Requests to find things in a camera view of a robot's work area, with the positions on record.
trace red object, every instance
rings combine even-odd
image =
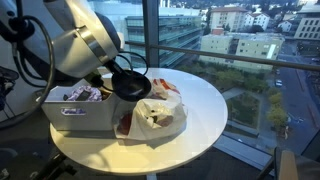
[[[131,127],[131,121],[132,113],[124,115],[120,120],[117,130],[124,135],[128,135]]]

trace white storage bin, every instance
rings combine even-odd
[[[111,79],[103,79],[107,87],[111,87]],[[89,85],[85,80],[72,87],[57,86],[50,91],[42,105],[44,113],[56,130],[106,131],[113,129],[112,117],[119,101],[118,96],[111,93],[103,101],[64,101],[63,96],[70,95],[76,88]],[[81,114],[65,114],[63,109],[81,109]]]

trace road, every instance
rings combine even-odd
[[[293,47],[290,44],[284,44],[281,49],[283,54],[279,54],[279,59],[288,62],[308,63],[304,62],[302,57],[293,55]],[[308,106],[312,108],[316,117],[319,117],[319,112],[310,96],[304,70],[280,68],[280,74],[276,75],[276,78],[283,81],[283,86],[280,88],[283,95],[283,106],[291,118],[291,122],[288,123],[290,130],[288,139],[278,137],[278,146],[299,154],[319,130],[315,126],[314,117],[312,117]]]

